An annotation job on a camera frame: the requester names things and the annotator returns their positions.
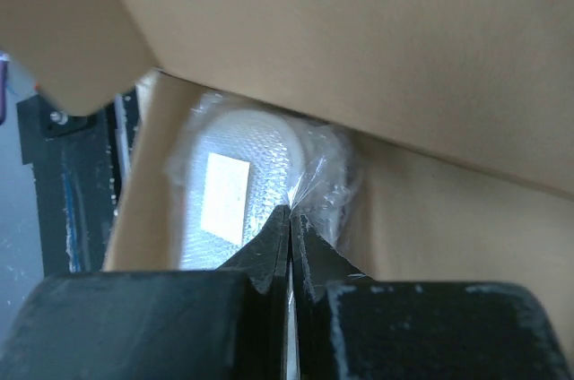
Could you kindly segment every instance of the bubble wrap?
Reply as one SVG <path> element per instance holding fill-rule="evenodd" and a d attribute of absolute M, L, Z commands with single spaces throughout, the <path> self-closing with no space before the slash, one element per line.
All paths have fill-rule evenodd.
<path fill-rule="evenodd" d="M 241 246 L 201 227 L 210 153 L 250 163 Z M 298 136 L 279 116 L 240 109 L 208 122 L 196 134 L 188 162 L 180 269 L 217 268 L 239 251 L 261 230 L 275 206 L 288 203 L 287 194 L 297 184 L 304 163 Z"/>

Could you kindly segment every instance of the plastic-wrapped item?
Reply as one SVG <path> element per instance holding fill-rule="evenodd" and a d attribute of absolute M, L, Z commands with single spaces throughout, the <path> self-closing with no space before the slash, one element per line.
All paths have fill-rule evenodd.
<path fill-rule="evenodd" d="M 336 246 L 358 189 L 357 162 L 342 127 L 227 93 L 205 94 L 167 166 L 179 268 L 217 268 L 277 205 L 305 212 Z"/>

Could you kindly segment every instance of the white label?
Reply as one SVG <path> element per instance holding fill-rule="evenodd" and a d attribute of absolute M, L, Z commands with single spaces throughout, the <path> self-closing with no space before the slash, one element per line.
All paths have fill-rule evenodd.
<path fill-rule="evenodd" d="M 209 153 L 201 229 L 241 246 L 249 162 Z"/>

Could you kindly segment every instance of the cardboard box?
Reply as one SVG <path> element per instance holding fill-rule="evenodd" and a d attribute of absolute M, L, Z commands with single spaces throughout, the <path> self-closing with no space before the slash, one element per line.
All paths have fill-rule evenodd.
<path fill-rule="evenodd" d="M 358 131 L 367 176 L 348 255 L 365 272 L 525 284 L 574 354 L 574 0 L 0 7 L 2 47 L 69 111 L 93 111 L 150 67 L 173 75 L 155 84 L 107 269 L 173 266 L 162 168 L 202 84 Z"/>

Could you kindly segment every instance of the gray surface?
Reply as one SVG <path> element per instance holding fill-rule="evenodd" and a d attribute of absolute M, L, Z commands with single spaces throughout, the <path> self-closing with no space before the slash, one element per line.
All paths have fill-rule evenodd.
<path fill-rule="evenodd" d="M 0 342 L 23 300 L 42 280 L 34 176 L 22 165 L 16 102 L 30 94 L 33 81 L 10 63 L 6 120 L 0 125 Z"/>

